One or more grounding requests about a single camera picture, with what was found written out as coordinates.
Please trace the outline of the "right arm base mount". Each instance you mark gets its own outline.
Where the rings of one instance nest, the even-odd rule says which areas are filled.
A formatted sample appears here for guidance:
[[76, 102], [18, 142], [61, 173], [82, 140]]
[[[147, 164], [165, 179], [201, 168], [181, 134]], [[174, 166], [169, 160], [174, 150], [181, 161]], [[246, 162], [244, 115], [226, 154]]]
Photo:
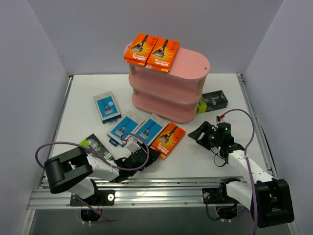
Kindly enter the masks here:
[[[205, 211], [209, 219], [213, 221], [232, 222], [239, 218], [245, 208], [239, 210], [239, 202], [235, 199], [227, 199], [219, 194], [218, 188], [202, 188], [202, 199], [205, 204]], [[211, 216], [208, 210], [209, 205], [215, 205], [215, 217]]]

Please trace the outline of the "small orange razor box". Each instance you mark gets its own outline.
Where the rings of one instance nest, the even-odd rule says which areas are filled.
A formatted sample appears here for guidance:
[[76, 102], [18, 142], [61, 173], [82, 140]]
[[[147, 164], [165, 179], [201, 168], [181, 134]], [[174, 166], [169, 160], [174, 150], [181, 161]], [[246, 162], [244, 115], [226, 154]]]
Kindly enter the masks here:
[[160, 152], [160, 157], [166, 159], [181, 139], [186, 131], [170, 122], [163, 131], [156, 137], [150, 147]]

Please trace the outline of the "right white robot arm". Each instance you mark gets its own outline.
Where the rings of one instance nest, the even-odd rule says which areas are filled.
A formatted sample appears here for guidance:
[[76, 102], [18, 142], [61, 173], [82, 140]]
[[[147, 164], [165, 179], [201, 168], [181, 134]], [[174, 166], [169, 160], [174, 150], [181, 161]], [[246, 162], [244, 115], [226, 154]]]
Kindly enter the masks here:
[[226, 164], [235, 168], [244, 179], [223, 179], [216, 193], [211, 193], [207, 202], [238, 202], [245, 206], [259, 228], [266, 228], [294, 221], [290, 187], [286, 180], [276, 179], [263, 171], [245, 154], [244, 147], [236, 143], [231, 134], [231, 125], [220, 122], [212, 125], [205, 121], [188, 134], [197, 144], [210, 150], [217, 148]]

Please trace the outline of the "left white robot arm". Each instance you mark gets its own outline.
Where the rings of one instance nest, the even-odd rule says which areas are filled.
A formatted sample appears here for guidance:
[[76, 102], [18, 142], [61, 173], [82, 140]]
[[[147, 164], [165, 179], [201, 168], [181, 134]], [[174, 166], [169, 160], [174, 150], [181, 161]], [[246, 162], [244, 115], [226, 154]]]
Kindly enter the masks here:
[[149, 152], [146, 152], [141, 147], [127, 158], [106, 164], [77, 147], [47, 160], [44, 167], [51, 193], [70, 191], [77, 194], [87, 205], [94, 205], [98, 201], [99, 193], [92, 177], [120, 183], [137, 173], [137, 170], [130, 171], [130, 168], [142, 165], [139, 169], [142, 171], [159, 156], [159, 151], [149, 148]]

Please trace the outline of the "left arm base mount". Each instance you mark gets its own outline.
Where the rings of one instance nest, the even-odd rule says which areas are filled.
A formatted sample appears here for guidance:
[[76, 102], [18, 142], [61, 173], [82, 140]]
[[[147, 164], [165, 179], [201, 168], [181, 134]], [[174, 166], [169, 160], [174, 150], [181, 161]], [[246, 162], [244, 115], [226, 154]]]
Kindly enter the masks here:
[[104, 207], [113, 206], [115, 201], [115, 190], [100, 190], [87, 199], [78, 199], [75, 195], [71, 196], [69, 205], [72, 207], [87, 207], [80, 210], [80, 218], [83, 222], [103, 223], [113, 222], [104, 215]]

